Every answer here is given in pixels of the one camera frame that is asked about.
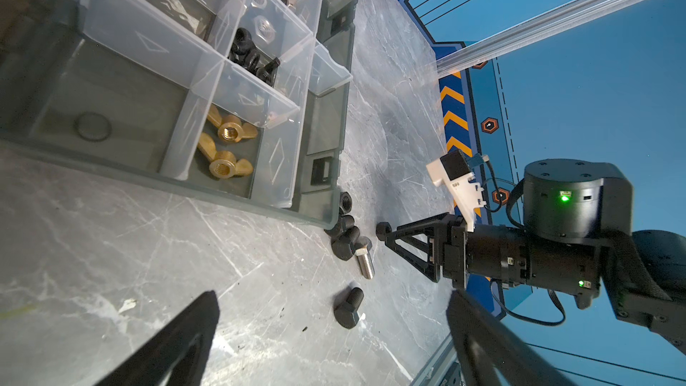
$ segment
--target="paint chip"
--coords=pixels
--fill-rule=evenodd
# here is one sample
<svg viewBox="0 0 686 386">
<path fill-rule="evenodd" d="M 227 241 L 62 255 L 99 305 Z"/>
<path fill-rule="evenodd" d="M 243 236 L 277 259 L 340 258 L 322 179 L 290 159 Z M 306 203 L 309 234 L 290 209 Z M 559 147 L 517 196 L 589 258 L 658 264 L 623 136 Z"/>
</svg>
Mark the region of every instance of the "paint chip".
<svg viewBox="0 0 686 386">
<path fill-rule="evenodd" d="M 136 299 L 135 298 L 129 298 L 128 300 L 125 300 L 124 303 L 121 305 L 121 308 L 119 309 L 119 314 L 124 313 L 127 310 L 131 310 L 133 307 L 136 306 Z"/>
</svg>

